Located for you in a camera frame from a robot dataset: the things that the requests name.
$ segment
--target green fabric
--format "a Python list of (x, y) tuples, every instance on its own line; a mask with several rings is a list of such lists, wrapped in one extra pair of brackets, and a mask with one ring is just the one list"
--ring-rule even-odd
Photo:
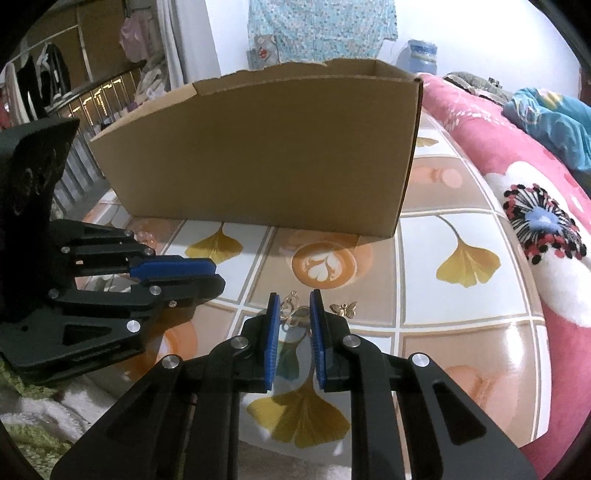
[(0, 385), (8, 385), (14, 388), (22, 397), (40, 400), (49, 398), (57, 393), (54, 388), (39, 387), (37, 385), (25, 385), (21, 377), (12, 372), (9, 367), (0, 360)]
[(6, 425), (5, 427), (27, 461), (44, 479), (49, 480), (51, 470), (71, 445), (52, 437), (41, 427), (32, 425)]
[[(33, 400), (50, 398), (58, 392), (55, 388), (25, 385), (22, 379), (1, 360), (0, 387), (12, 388), (20, 396)], [(27, 461), (44, 479), (49, 480), (51, 470), (61, 456), (68, 451), (70, 444), (51, 436), (42, 427), (21, 424), (9, 424), (5, 427)]]

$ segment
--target tile pattern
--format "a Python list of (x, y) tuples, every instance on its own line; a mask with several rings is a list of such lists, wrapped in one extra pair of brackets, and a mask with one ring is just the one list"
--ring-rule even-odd
[[(517, 445), (545, 433), (550, 357), (527, 261), (486, 183), (424, 111), (418, 137), (398, 229), (390, 239), (132, 219), (107, 194), (87, 221), (130, 228), (158, 253), (210, 255), (227, 282), (218, 299), (195, 311), (168, 311), (148, 352), (123, 365), (128, 375), (138, 378), (170, 352), (186, 359), (208, 353), (263, 311), (272, 291), (285, 297), (295, 290), (307, 304), (310, 290), (320, 288), (326, 306), (357, 302), (351, 330), (382, 351), (431, 355)], [(80, 288), (125, 291), (132, 282), (120, 275), (93, 277)], [(318, 391), (305, 329), (282, 335), (273, 392), (242, 400), (241, 438), (288, 455), (350, 464), (350, 430), (338, 438), (330, 427), (306, 430), (314, 414), (346, 426), (348, 396)], [(290, 393), (298, 399), (294, 405), (305, 406), (295, 413), (298, 428), (267, 428), (273, 418), (266, 415), (277, 413), (277, 405), (260, 401)]]

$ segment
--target white wall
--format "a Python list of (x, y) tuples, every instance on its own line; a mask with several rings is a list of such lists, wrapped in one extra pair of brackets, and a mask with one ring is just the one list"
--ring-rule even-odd
[(531, 86), (579, 95), (579, 62), (528, 0), (396, 0), (396, 10), (398, 40), (385, 42), (379, 56), (390, 63), (416, 38), (438, 46), (440, 75), (467, 70), (507, 90)]
[(248, 70), (248, 0), (206, 0), (222, 75)]

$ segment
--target ginkgo leaf print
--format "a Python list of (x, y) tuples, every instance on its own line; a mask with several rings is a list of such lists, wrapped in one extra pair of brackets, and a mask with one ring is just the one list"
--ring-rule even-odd
[(297, 390), (259, 398), (247, 406), (246, 411), (274, 440), (308, 448), (341, 440), (349, 431), (350, 423), (339, 409), (314, 391), (313, 374), (312, 369)]
[(223, 232), (223, 223), (213, 235), (200, 240), (185, 250), (189, 258), (211, 258), (216, 265), (237, 257), (242, 252), (242, 244)]
[(435, 144), (438, 144), (439, 140), (435, 140), (434, 138), (429, 137), (417, 137), (417, 147), (432, 147)]
[(465, 288), (488, 282), (501, 266), (499, 257), (486, 248), (468, 245), (450, 222), (439, 215), (437, 218), (449, 225), (457, 239), (454, 253), (437, 269), (437, 279), (458, 283)]

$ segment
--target blue bottle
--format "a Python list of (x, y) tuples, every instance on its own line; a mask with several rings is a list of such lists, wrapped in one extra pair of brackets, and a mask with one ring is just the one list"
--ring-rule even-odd
[(437, 74), (437, 46), (421, 40), (409, 40), (410, 59), (408, 71), (411, 73)]

